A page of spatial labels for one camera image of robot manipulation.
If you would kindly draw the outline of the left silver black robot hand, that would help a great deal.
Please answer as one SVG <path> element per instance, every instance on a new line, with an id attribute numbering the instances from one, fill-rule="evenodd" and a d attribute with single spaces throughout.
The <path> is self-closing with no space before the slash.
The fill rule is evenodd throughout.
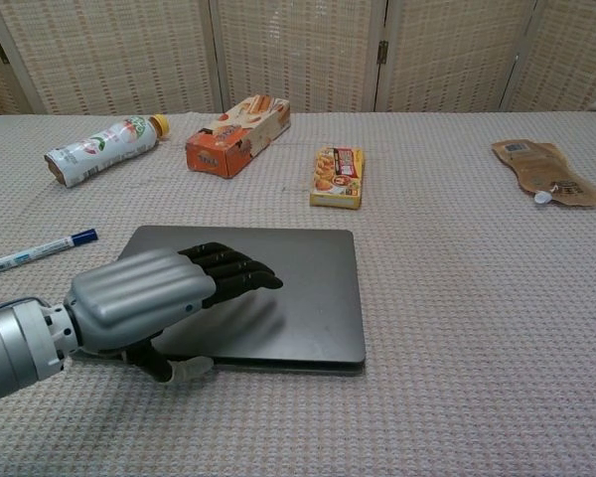
<path id="1" fill-rule="evenodd" d="M 219 242 L 156 248 L 77 275 L 65 299 L 81 352 L 121 359 L 169 385 L 197 379 L 214 361 L 172 361 L 152 344 L 165 329 L 202 309 L 282 280 L 260 261 Z"/>

